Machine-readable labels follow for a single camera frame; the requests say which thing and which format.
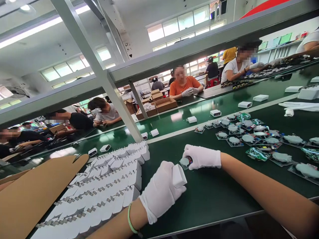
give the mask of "worker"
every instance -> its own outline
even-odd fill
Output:
[[[319,27],[310,33],[308,36],[304,38],[304,40],[299,44],[296,53],[288,56],[288,57],[297,57],[300,55],[308,55],[312,51],[319,50]],[[287,57],[279,57],[271,62],[269,62],[269,65],[275,66],[283,63]]]
[[[190,170],[204,167],[223,169],[246,189],[268,214],[297,238],[318,238],[319,206],[314,202],[219,150],[187,144],[183,157],[187,155],[193,159]],[[110,239],[125,239],[147,223],[156,223],[186,191],[185,186],[174,187],[173,166],[172,162],[162,161],[138,199],[88,239],[101,239],[105,238],[105,235]],[[196,207],[196,202],[192,202],[192,207]]]
[[[17,132],[14,129],[2,129],[0,130],[0,141],[9,142],[12,147],[18,145],[20,148],[25,148],[29,145],[36,145],[47,141],[47,139],[34,131]]]
[[[205,84],[206,88],[214,86],[214,81],[217,81],[216,85],[218,85],[218,64],[213,60],[214,58],[212,56],[209,57],[207,60],[208,66],[204,72],[205,74],[207,74],[207,81]]]
[[[96,109],[96,117],[93,124],[94,127],[111,125],[122,120],[114,105],[112,103],[107,103],[101,97],[95,97],[87,104],[87,107],[90,111]]]
[[[179,66],[174,70],[175,80],[169,88],[169,97],[179,100],[192,94],[200,93],[204,87],[193,76],[186,76],[185,67]]]
[[[69,121],[74,128],[72,130],[57,132],[54,135],[56,138],[63,138],[69,134],[80,132],[80,130],[86,131],[93,128],[93,121],[87,116],[78,112],[70,113],[64,109],[60,109],[51,113],[46,113],[44,117],[46,120],[57,120],[60,123],[66,123]]]
[[[239,46],[237,51],[237,56],[228,62],[225,66],[222,77],[221,84],[226,82],[236,80],[241,76],[245,75],[247,71],[257,72],[263,70],[265,64],[262,62],[256,62],[253,64],[250,61],[251,55],[255,52],[255,49],[261,44],[261,40],[247,43],[244,46]]]
[[[34,131],[34,132],[39,131],[39,127],[32,126],[30,122],[24,122],[22,126],[24,127],[22,131]]]
[[[152,89],[151,89],[152,91],[153,90],[162,91],[164,89],[165,85],[163,84],[162,81],[159,81],[158,76],[151,77],[149,78],[149,80],[153,82]]]

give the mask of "white shirt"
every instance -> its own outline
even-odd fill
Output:
[[[252,62],[250,61],[250,58],[248,58],[248,59],[243,61],[242,67],[240,68],[240,70],[238,70],[237,61],[236,61],[236,57],[235,57],[233,60],[228,62],[227,65],[225,66],[223,73],[222,73],[222,83],[227,81],[226,71],[232,70],[233,75],[235,75],[238,72],[243,71],[247,66],[250,66],[251,64],[252,64]]]
[[[312,41],[316,41],[317,43],[319,42],[319,29],[315,30],[314,32],[310,33],[308,36],[304,38],[304,40],[298,46],[296,53],[304,52],[304,45]]]
[[[107,114],[101,113],[99,109],[96,109],[96,117],[94,121],[103,121],[103,120],[114,120],[118,117],[120,117],[117,110],[114,108],[114,105],[112,103],[107,103],[110,105],[110,111]]]

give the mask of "orange shirt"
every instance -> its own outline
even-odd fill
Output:
[[[179,95],[190,87],[194,87],[194,88],[200,87],[200,83],[195,79],[195,77],[187,76],[186,80],[187,81],[184,86],[180,86],[180,84],[178,84],[176,81],[171,83],[169,88],[169,95],[170,96]]]

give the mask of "forearm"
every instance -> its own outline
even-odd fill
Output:
[[[221,153],[221,164],[253,198],[297,238],[311,237],[319,219],[319,207],[279,182]]]
[[[175,95],[175,96],[169,96],[171,99],[173,99],[173,100],[179,100],[179,99],[181,99],[181,98],[183,98],[182,97],[182,94],[179,94],[179,95]]]
[[[88,239],[125,239],[132,236],[133,232],[129,226],[128,207],[111,219],[103,227],[91,234]],[[148,223],[147,214],[140,199],[131,205],[130,220],[135,230],[141,229]]]

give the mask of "cardboard sheet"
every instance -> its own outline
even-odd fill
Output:
[[[25,239],[89,156],[54,158],[0,191],[0,238]]]

